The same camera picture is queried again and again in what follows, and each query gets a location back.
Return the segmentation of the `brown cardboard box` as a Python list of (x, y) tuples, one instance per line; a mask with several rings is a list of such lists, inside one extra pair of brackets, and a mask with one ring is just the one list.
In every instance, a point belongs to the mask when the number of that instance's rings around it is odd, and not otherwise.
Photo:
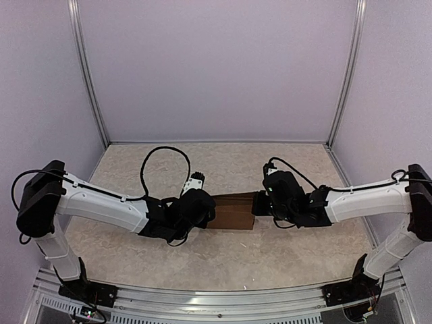
[(215, 218), (207, 227), (216, 230), (252, 230), (255, 221), (252, 214), (253, 197), (254, 192), (213, 196)]

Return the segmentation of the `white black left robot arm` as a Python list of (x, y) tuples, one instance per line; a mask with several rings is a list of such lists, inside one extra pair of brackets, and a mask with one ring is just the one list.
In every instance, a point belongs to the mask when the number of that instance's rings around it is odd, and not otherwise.
[(80, 300), (94, 294), (94, 284), (85, 278), (84, 265), (61, 229), (60, 216), (79, 217), (113, 225), (138, 236), (171, 244), (184, 241), (194, 228), (205, 229), (215, 218), (216, 203), (203, 190), (203, 175), (192, 174), (180, 197), (134, 198), (93, 186), (68, 173), (62, 161), (53, 160), (43, 169), (28, 170), (30, 176), (20, 201), (16, 225), (33, 239), (70, 292)]

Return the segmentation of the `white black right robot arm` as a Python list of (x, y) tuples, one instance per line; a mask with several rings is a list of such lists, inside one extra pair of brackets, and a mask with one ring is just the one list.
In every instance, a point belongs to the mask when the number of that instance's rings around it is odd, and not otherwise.
[(263, 167), (263, 190), (252, 201), (254, 216), (271, 216), (288, 227), (328, 227), (351, 219), (397, 215), (400, 224), (372, 252), (362, 256), (345, 293), (353, 300), (416, 247), (431, 241), (431, 176), (419, 164), (394, 171), (388, 180), (332, 188), (314, 185), (306, 192), (298, 171), (282, 171), (273, 162)]

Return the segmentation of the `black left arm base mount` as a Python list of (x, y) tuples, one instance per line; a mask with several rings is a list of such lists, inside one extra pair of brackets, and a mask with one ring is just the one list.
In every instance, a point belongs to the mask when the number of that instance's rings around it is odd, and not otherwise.
[(117, 298), (117, 292), (117, 286), (93, 281), (84, 285), (67, 281), (59, 288), (60, 296), (109, 308), (113, 308), (115, 299)]

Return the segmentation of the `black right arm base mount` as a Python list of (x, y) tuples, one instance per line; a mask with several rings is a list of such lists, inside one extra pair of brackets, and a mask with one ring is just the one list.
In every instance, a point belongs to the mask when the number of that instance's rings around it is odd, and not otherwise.
[(381, 288), (378, 279), (363, 274), (347, 281), (331, 283), (322, 287), (327, 307), (347, 304), (370, 297), (378, 297)]

